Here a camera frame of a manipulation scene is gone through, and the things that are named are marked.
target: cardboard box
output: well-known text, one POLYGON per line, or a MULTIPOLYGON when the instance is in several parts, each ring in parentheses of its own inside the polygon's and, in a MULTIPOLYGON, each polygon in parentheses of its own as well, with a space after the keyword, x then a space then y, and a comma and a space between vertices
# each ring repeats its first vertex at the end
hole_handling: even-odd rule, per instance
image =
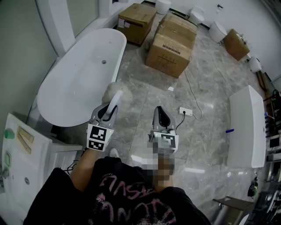
POLYGON ((184 46, 188 46, 195 41, 197 26, 169 13, 160 22, 156 33, 168 36, 184 46))
POLYGON ((145 64, 178 78, 190 63, 191 53, 192 49, 167 36, 156 34, 145 64))
POLYGON ((147 5, 133 4, 119 14, 118 30, 129 42, 141 45, 151 30, 156 9, 147 5))
POLYGON ((248 46, 237 36, 237 32, 234 29, 228 33, 223 42, 227 52, 237 61, 250 52, 248 46))
POLYGON ((146 65, 178 78, 190 63, 197 26, 173 14, 160 22, 146 65))

